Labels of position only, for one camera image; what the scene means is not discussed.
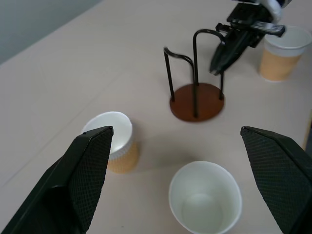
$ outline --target gray wall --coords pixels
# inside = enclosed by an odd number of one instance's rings
[[[101,0],[0,0],[0,64]]]

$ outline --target round wooden base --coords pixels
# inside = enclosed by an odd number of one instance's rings
[[[198,117],[194,117],[193,84],[185,85],[175,91],[175,101],[170,100],[170,108],[175,117],[187,122],[201,122],[215,117],[224,106],[219,100],[220,89],[200,83],[197,86]]]

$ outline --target white table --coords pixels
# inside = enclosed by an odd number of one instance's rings
[[[243,213],[232,234],[280,234],[254,181],[240,136],[253,126],[302,145],[312,108],[312,49],[279,84],[257,74],[262,45],[249,48],[225,77],[224,110],[186,123],[169,109],[163,46],[188,56],[192,36],[225,22],[229,0],[105,0],[0,66],[0,230],[43,172],[92,117],[121,111],[135,124],[141,159],[130,174],[108,172],[89,234],[186,234],[168,205],[174,173],[194,160],[217,163],[237,180]],[[286,24],[312,31],[312,2],[293,1]],[[199,78],[218,39],[198,37]],[[190,82],[189,66],[171,60],[174,87]]]

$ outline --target paper cup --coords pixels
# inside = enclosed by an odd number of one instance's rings
[[[295,26],[287,26],[281,38],[266,35],[260,65],[262,77],[275,82],[287,79],[311,42],[311,33]]]
[[[139,158],[131,121],[121,112],[106,112],[90,120],[83,127],[82,133],[104,126],[114,128],[107,168],[121,174],[131,171]]]
[[[194,234],[223,234],[242,213],[242,196],[233,176],[210,162],[192,162],[173,177],[169,204],[178,222]]]

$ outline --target metal rod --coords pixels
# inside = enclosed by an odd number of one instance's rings
[[[174,92],[174,86],[172,84],[172,77],[171,77],[171,70],[170,70],[170,63],[169,63],[169,57],[164,52],[165,61],[166,61],[166,67],[167,67],[167,74],[168,74],[168,81],[169,81],[169,87],[170,87],[170,94],[171,94],[171,101],[175,101],[175,92]]]
[[[221,82],[220,82],[220,93],[219,93],[219,100],[223,100],[223,80],[224,80],[224,72],[221,72]]]
[[[215,31],[215,30],[211,30],[211,29],[200,29],[198,30],[194,36],[193,36],[193,53],[194,53],[194,67],[195,67],[195,83],[196,85],[199,85],[199,81],[198,81],[198,63],[197,63],[197,35],[200,33],[208,33],[208,34],[212,34],[215,35],[217,37],[219,37],[221,44],[225,45],[225,38],[224,36]]]
[[[171,52],[167,47],[164,47],[164,55],[165,55],[165,60],[166,60],[166,66],[167,66],[167,73],[168,73],[168,80],[169,80],[169,85],[170,85],[170,92],[171,92],[171,97],[174,97],[174,91],[173,91],[173,85],[172,85],[172,78],[171,78],[171,71],[170,71],[170,65],[169,65],[169,58],[168,55],[177,58],[177,59],[183,59],[187,61],[191,68],[192,68],[192,78],[193,78],[193,109],[194,109],[194,117],[198,117],[198,106],[197,106],[197,85],[195,82],[195,69],[194,69],[194,63],[191,60],[190,57],[185,56],[185,55],[180,55]]]

